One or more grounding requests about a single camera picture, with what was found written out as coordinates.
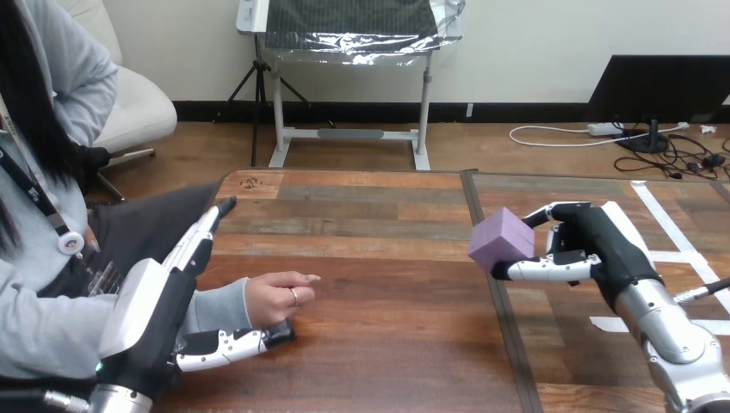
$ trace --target person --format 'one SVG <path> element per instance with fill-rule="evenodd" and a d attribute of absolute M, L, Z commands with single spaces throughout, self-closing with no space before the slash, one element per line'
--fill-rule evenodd
<path fill-rule="evenodd" d="M 7 112 L 0 160 L 12 160 L 25 174 L 20 181 L 31 182 L 40 195 L 40 201 L 28 197 L 18 179 L 0 169 L 5 379 L 93 378 L 116 296 L 90 296 L 90 268 L 111 263 L 123 278 L 144 258 L 161 262 L 218 190 L 217 183 L 185 188 L 88 214 L 74 178 L 74 145 L 91 147 L 102 132 L 114 106 L 116 71 L 108 51 L 56 0 L 0 1 L 0 96 Z M 41 205 L 44 195 L 51 206 Z M 81 256 L 59 244 L 74 234 L 83 235 Z M 195 292 L 180 334 L 278 323 L 314 299 L 317 280 L 284 272 Z"/>

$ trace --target white tape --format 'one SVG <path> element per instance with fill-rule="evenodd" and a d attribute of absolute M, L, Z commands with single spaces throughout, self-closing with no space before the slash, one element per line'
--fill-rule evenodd
<path fill-rule="evenodd" d="M 659 204 L 654 195 L 646 187 L 644 181 L 633 181 L 631 182 L 631 188 L 634 189 L 639 198 L 644 202 L 644 205 L 649 209 L 654 218 L 659 222 L 659 225 L 664 229 L 666 235 L 669 236 L 671 241 L 677 246 L 677 249 L 682 254 L 682 258 L 686 259 L 687 263 L 695 269 L 697 274 L 700 276 L 702 281 L 706 284 L 710 282 L 716 282 L 720 280 L 720 277 L 715 274 L 712 268 L 709 266 L 707 260 L 704 259 L 702 254 L 697 252 L 695 247 L 692 245 L 689 239 L 684 236 L 679 227 L 671 220 L 671 217 Z M 728 314 L 730 314 L 730 291 L 722 290 L 715 293 L 715 297 L 720 304 L 725 308 Z"/>
<path fill-rule="evenodd" d="M 628 327 L 618 317 L 591 317 L 591 323 L 609 333 L 628 333 Z M 716 336 L 730 336 L 730 321 L 727 320 L 692 320 Z"/>
<path fill-rule="evenodd" d="M 690 263 L 690 259 L 681 252 L 674 251 L 649 251 L 654 262 Z"/>

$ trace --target woman's hand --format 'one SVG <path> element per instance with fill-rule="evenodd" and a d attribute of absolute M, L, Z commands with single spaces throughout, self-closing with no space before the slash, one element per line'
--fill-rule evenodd
<path fill-rule="evenodd" d="M 294 271 L 264 274 L 248 280 L 245 288 L 246 310 L 254 329 L 277 324 L 293 316 L 302 305 L 314 300 L 317 275 Z"/>
<path fill-rule="evenodd" d="M 102 249 L 99 247 L 99 241 L 96 239 L 96 235 L 94 235 L 94 232 L 91 230 L 90 226 L 87 226 L 86 231 L 84 232 L 84 242 L 86 243 L 86 245 L 89 245 L 94 251 L 102 252 Z"/>

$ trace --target robotic arm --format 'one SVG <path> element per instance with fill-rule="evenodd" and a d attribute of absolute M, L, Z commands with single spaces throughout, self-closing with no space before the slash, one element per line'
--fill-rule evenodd
<path fill-rule="evenodd" d="M 74 413 L 148 413 L 180 372 L 224 366 L 296 337 L 287 320 L 265 330 L 189 334 L 176 347 L 195 277 L 213 249 L 213 233 L 235 204 L 231 198 L 213 206 L 163 263 L 146 259 L 130 270 L 102 334 L 98 384 L 90 401 L 47 391 L 46 404 Z"/>
<path fill-rule="evenodd" d="M 725 281 L 679 294 L 667 292 L 648 248 L 615 202 L 559 202 L 530 214 L 536 227 L 555 219 L 545 258 L 499 262 L 500 280 L 567 281 L 593 279 L 606 304 L 624 321 L 646 356 L 657 387 L 671 413 L 730 411 L 730 378 L 720 344 L 693 324 L 680 305 L 727 287 Z"/>

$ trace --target foam cube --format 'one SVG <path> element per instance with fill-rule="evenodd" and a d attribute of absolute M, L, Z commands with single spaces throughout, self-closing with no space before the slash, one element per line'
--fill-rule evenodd
<path fill-rule="evenodd" d="M 497 262 L 532 258 L 535 231 L 510 210 L 502 208 L 474 227 L 469 256 L 488 273 Z"/>

